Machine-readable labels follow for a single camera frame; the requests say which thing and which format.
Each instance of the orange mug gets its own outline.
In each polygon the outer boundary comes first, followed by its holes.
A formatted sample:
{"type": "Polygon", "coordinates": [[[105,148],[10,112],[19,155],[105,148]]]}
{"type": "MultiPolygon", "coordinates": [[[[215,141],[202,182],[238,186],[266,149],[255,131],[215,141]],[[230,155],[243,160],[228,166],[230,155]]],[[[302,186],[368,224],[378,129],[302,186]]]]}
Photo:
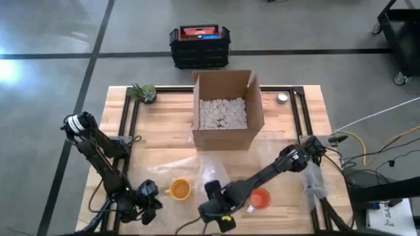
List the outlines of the orange mug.
{"type": "Polygon", "coordinates": [[[165,193],[170,194],[175,200],[185,200],[191,194],[190,183],[183,178],[177,178],[172,181],[171,187],[165,190],[165,193]]]}
{"type": "Polygon", "coordinates": [[[263,188],[254,189],[249,197],[248,213],[253,212],[255,209],[264,210],[271,204],[270,193],[263,188]]]}

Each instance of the concrete floor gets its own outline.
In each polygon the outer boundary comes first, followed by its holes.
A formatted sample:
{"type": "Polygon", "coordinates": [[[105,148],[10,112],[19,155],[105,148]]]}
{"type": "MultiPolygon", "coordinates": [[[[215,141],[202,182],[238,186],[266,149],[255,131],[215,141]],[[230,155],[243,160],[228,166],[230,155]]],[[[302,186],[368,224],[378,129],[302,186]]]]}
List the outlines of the concrete floor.
{"type": "MultiPolygon", "coordinates": [[[[91,53],[107,3],[0,0],[0,56],[91,53]]],[[[115,0],[100,52],[168,51],[171,30],[208,23],[230,29],[232,50],[387,48],[382,34],[371,34],[385,4],[376,0],[115,0]]],[[[407,5],[397,1],[396,7],[407,5]]],[[[64,143],[59,127],[74,110],[88,63],[89,57],[0,60],[0,235],[37,233],[64,143]]],[[[391,54],[232,56],[226,69],[255,70],[265,85],[321,85],[333,128],[420,95],[418,79],[402,87],[393,84],[398,66],[391,54]]],[[[108,86],[191,85],[190,74],[174,68],[168,57],[98,59],[83,110],[99,121],[108,86]]],[[[359,135],[368,151],[375,151],[419,124],[417,101],[346,130],[359,135]]],[[[418,137],[419,133],[412,134],[400,143],[418,137]]],[[[419,144],[384,153],[369,168],[374,170],[415,147],[419,144]]],[[[349,157],[360,154],[361,148],[349,140],[340,151],[349,157]]],[[[395,180],[416,176],[418,157],[419,153],[412,153],[380,172],[395,180]]],[[[364,168],[357,163],[356,168],[364,168]]],[[[72,149],[49,235],[74,230],[88,168],[84,157],[72,149]]]]}

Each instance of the succulent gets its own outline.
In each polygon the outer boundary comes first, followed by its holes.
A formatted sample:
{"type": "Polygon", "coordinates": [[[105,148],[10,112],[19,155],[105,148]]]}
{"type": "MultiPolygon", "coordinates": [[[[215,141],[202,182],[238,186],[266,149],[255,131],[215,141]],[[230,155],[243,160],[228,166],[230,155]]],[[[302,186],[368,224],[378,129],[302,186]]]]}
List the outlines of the succulent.
{"type": "Polygon", "coordinates": [[[128,95],[144,103],[152,103],[156,97],[156,88],[153,85],[143,85],[140,87],[135,83],[132,88],[129,88],[128,95]]]}

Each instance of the open cardboard box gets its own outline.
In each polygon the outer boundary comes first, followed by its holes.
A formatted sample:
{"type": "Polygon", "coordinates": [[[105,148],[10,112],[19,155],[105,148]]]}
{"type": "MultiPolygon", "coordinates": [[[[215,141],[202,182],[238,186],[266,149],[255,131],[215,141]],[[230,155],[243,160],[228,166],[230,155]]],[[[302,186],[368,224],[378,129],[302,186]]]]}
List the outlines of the open cardboard box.
{"type": "Polygon", "coordinates": [[[261,91],[257,75],[251,70],[195,71],[194,120],[192,134],[197,150],[248,149],[264,125],[261,91]],[[200,99],[245,100],[248,129],[200,130],[200,99]]]}

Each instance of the wooden table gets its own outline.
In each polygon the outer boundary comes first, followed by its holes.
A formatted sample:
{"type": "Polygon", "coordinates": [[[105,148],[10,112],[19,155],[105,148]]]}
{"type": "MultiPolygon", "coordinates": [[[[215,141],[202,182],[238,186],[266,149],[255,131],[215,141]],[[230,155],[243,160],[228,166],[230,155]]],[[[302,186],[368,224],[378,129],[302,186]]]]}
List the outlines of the wooden table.
{"type": "MultiPolygon", "coordinates": [[[[110,87],[108,90],[100,124],[100,129],[108,136],[117,136],[125,89],[126,87],[110,87]]],[[[314,134],[331,134],[320,86],[307,85],[304,86],[304,91],[314,134]]],[[[296,142],[290,102],[279,105],[275,102],[275,95],[276,92],[262,93],[265,125],[248,151],[196,151],[190,133],[192,93],[161,92],[155,104],[141,104],[135,135],[141,135],[142,140],[133,146],[128,177],[133,187],[137,187],[147,178],[154,180],[159,186],[159,199],[164,207],[157,211],[156,219],[148,226],[142,225],[141,222],[121,224],[119,233],[173,234],[178,226],[198,217],[198,204],[205,199],[203,175],[208,172],[204,168],[209,166],[204,163],[210,161],[215,166],[224,166],[230,180],[245,179],[271,163],[286,145],[296,142]],[[194,186],[191,197],[182,202],[174,201],[164,194],[171,180],[178,177],[189,179],[194,186]]],[[[329,152],[328,155],[339,163],[335,153],[329,152]]],[[[226,174],[223,172],[218,171],[215,174],[216,178],[225,180],[226,174]]],[[[327,159],[322,161],[322,174],[330,203],[343,220],[350,223],[352,209],[343,177],[327,159]]],[[[234,215],[236,229],[228,233],[313,233],[308,201],[303,193],[299,175],[283,173],[263,185],[272,196],[270,207],[266,210],[256,210],[252,214],[246,213],[246,207],[242,208],[234,215]]],[[[87,205],[99,181],[100,176],[91,167],[77,229],[85,227],[94,216],[87,210],[87,205]]],[[[92,208],[100,208],[105,196],[104,189],[100,188],[93,199],[92,208]]],[[[321,228],[325,229],[319,207],[318,216],[321,228]]],[[[180,233],[201,233],[203,225],[200,221],[184,228],[180,233]]],[[[207,233],[218,232],[215,222],[209,224],[207,233]]]]}

